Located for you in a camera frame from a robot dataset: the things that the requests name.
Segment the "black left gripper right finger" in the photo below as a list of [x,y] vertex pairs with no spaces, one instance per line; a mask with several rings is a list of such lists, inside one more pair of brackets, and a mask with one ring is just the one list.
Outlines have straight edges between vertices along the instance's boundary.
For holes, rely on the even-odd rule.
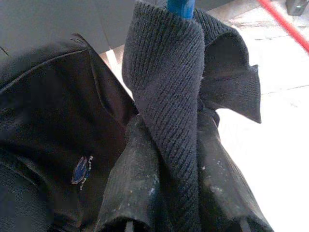
[[198,113],[197,163],[202,232],[274,232],[206,113]]

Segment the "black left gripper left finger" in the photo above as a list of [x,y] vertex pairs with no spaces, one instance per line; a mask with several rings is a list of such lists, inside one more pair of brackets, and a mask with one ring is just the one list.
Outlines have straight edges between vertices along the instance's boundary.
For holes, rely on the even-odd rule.
[[126,147],[108,177],[95,232],[169,232],[159,152],[140,115],[128,123],[125,137]]

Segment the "navy blue polo shirt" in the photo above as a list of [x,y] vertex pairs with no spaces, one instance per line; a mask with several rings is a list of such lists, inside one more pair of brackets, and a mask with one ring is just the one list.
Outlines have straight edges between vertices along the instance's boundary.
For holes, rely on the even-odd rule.
[[159,152],[169,232],[202,232],[198,113],[261,122],[258,67],[240,34],[137,0],[120,84],[80,35],[0,61],[0,232],[95,232],[126,128],[143,119]]

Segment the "blue plastic hanger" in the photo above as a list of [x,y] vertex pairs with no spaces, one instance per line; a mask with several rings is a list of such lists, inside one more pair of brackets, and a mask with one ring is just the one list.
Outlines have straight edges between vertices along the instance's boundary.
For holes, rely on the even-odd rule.
[[192,19],[195,8],[195,0],[167,0],[167,9],[182,18]]

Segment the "red plastic hanger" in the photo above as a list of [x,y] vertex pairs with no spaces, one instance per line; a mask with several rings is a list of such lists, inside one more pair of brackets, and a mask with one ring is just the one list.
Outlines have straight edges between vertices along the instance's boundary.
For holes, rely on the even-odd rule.
[[309,54],[309,42],[283,15],[270,0],[257,0],[259,4],[278,22],[278,24]]

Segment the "grey power strip green light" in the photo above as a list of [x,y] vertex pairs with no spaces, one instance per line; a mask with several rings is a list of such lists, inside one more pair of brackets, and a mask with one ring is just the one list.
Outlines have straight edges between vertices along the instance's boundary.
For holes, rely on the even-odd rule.
[[300,16],[304,12],[309,0],[286,0],[286,9],[288,15]]

